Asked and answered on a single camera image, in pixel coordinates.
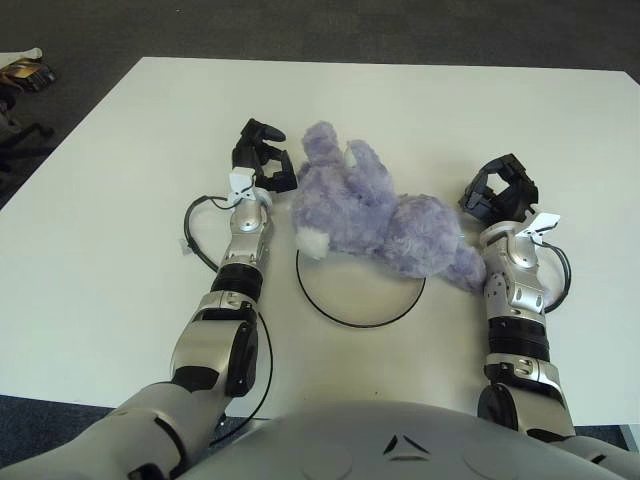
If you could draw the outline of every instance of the gray carpet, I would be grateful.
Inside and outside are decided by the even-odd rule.
[[[2,20],[0,50],[38,46],[58,74],[14,109],[53,127],[54,145],[148,55],[612,69],[640,80],[637,0],[4,0]],[[15,162],[0,206],[39,164]],[[0,397],[0,465],[106,412]],[[617,427],[594,432],[624,445]]]

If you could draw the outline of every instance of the white tag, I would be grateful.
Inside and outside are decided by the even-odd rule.
[[[182,250],[182,255],[186,257],[187,255],[191,255],[193,253],[193,250],[189,248],[189,244],[187,243],[186,238],[180,238],[178,240],[178,243],[180,244],[180,250]]]

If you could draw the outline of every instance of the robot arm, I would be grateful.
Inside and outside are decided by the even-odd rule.
[[[255,380],[258,300],[271,236],[266,188],[296,187],[286,152],[265,145],[265,138],[284,135],[250,120],[234,149],[231,243],[175,346],[171,380],[143,388],[70,443],[2,470],[0,478],[155,480],[175,478],[199,459],[226,406]],[[274,182],[260,162],[276,155],[286,171]]]
[[[498,195],[487,187],[488,175],[495,173],[509,183]],[[478,416],[551,443],[624,478],[638,478],[637,454],[575,435],[558,369],[550,362],[546,335],[545,311],[559,302],[545,306],[538,280],[537,251],[546,245],[542,237],[556,227],[560,217],[537,212],[531,206],[537,201],[537,187],[512,154],[487,164],[460,200],[463,210],[490,225],[480,235],[480,248],[487,265],[484,299],[489,323],[484,373],[491,384],[480,395]]]

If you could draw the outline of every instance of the wire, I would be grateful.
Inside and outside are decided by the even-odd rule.
[[[309,300],[309,303],[311,305],[313,305],[313,307],[316,310],[318,310],[322,315],[327,317],[329,320],[333,320],[334,322],[339,323],[340,325],[344,325],[345,327],[351,327],[351,328],[377,328],[377,327],[383,327],[385,325],[390,325],[390,324],[392,324],[394,322],[397,322],[402,317],[404,317],[407,313],[409,313],[411,311],[411,309],[413,309],[413,307],[415,307],[416,303],[418,303],[418,300],[420,300],[420,297],[422,296],[422,292],[424,291],[424,286],[427,283],[427,279],[423,278],[422,279],[422,285],[420,286],[420,291],[418,292],[418,295],[413,300],[411,305],[409,305],[409,308],[407,308],[400,315],[397,315],[397,316],[393,317],[391,320],[385,320],[385,321],[380,322],[380,323],[374,323],[374,324],[367,325],[367,324],[359,324],[359,323],[350,323],[350,322],[347,322],[345,320],[340,320],[339,318],[334,317],[333,315],[331,315],[331,314],[327,313],[325,310],[323,310],[320,306],[318,306],[318,304],[311,298],[311,296],[307,292],[307,289],[304,288],[304,284],[302,283],[302,277],[300,276],[300,250],[296,251],[296,275],[298,276],[298,284],[300,285],[300,288],[302,289],[302,293],[304,293],[304,296],[307,297],[307,300]]]
[[[253,412],[251,412],[249,414],[249,416],[247,418],[245,418],[242,422],[240,422],[240,424],[238,424],[238,426],[236,426],[233,430],[231,430],[230,432],[227,432],[222,437],[216,438],[215,440],[213,440],[209,444],[210,447],[212,447],[213,445],[217,445],[218,443],[221,443],[221,442],[225,441],[227,438],[235,435],[242,428],[244,428],[244,426],[247,423],[249,423],[251,420],[253,420],[253,418],[258,413],[258,410],[260,410],[260,407],[262,407],[262,405],[264,404],[264,401],[266,400],[267,395],[269,394],[269,389],[271,388],[271,379],[273,378],[273,347],[271,346],[271,336],[269,335],[269,329],[267,328],[267,324],[264,321],[264,318],[262,317],[262,314],[260,312],[258,312],[258,316],[260,317],[260,321],[262,322],[262,327],[264,328],[264,333],[267,336],[267,344],[269,345],[269,379],[267,380],[267,387],[264,389],[264,393],[262,394],[262,398],[260,399],[260,403],[258,403],[258,406],[253,410]]]
[[[569,257],[567,257],[567,254],[564,253],[564,250],[562,250],[560,247],[556,247],[555,245],[551,245],[547,242],[537,243],[533,240],[533,238],[531,238],[531,241],[538,247],[548,248],[549,250],[551,250],[558,256],[558,258],[560,259],[560,263],[562,264],[562,272],[564,274],[564,286],[562,287],[562,292],[560,293],[560,296],[555,300],[555,302],[544,308],[545,314],[551,313],[556,308],[558,308],[562,304],[562,302],[564,302],[564,299],[569,295],[572,278],[571,264],[569,263]]]
[[[240,194],[243,194],[247,190],[252,189],[255,186],[255,181],[256,181],[256,176],[254,174],[251,177],[251,185],[249,185],[248,187],[243,188],[242,190],[240,190]],[[182,226],[183,226],[183,229],[184,229],[184,238],[187,241],[187,246],[191,249],[191,251],[193,253],[195,253],[198,256],[198,258],[200,258],[200,260],[202,260],[205,263],[205,265],[207,265],[207,267],[209,267],[214,272],[218,271],[218,265],[213,260],[211,260],[209,257],[207,257],[207,255],[202,251],[202,249],[198,245],[198,242],[196,242],[196,239],[193,237],[193,235],[191,235],[191,226],[190,226],[191,214],[193,213],[193,210],[198,205],[202,205],[203,203],[205,203],[207,201],[210,201],[211,203],[213,203],[216,206],[216,208],[218,208],[220,210],[231,210],[231,209],[237,207],[240,204],[240,202],[242,202],[242,200],[244,200],[244,198],[240,198],[233,205],[229,205],[227,207],[223,207],[222,205],[218,205],[216,203],[216,200],[227,201],[226,198],[220,197],[220,196],[217,196],[217,195],[202,195],[201,197],[196,198],[193,202],[191,202],[191,205],[189,205],[189,207],[187,208],[187,211],[184,213],[184,220],[182,222]]]

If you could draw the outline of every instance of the stuffed animal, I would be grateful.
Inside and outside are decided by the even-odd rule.
[[[292,205],[302,253],[370,257],[403,276],[442,274],[460,288],[482,292],[485,264],[465,243],[452,208],[428,195],[397,196],[376,152],[352,140],[343,154],[329,123],[309,128],[302,143],[309,161],[298,172]]]

